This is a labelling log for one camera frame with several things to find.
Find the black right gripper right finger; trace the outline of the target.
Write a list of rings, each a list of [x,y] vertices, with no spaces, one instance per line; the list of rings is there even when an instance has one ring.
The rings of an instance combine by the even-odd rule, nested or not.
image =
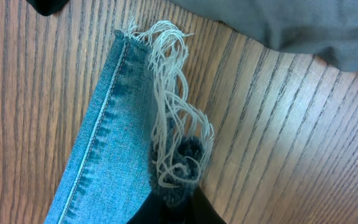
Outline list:
[[[226,224],[211,205],[200,187],[188,197],[185,224]]]

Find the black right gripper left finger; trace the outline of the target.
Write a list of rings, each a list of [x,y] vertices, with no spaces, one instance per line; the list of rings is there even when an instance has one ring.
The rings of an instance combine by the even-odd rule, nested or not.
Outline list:
[[[164,224],[165,203],[151,192],[127,224]]]

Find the light blue denim jeans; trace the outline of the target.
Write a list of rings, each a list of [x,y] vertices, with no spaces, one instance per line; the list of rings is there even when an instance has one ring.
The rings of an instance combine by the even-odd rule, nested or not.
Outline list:
[[[185,223],[214,128],[188,102],[184,38],[170,21],[116,32],[47,223],[127,223],[151,192]]]

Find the black garment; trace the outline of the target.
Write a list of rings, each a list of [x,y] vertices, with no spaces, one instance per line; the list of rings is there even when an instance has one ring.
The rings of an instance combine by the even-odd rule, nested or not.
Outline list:
[[[60,11],[69,0],[26,0],[42,16]]]

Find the grey folded garment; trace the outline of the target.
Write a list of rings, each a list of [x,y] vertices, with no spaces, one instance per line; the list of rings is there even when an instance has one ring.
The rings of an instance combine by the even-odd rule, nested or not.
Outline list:
[[[358,72],[358,0],[173,0],[265,46]]]

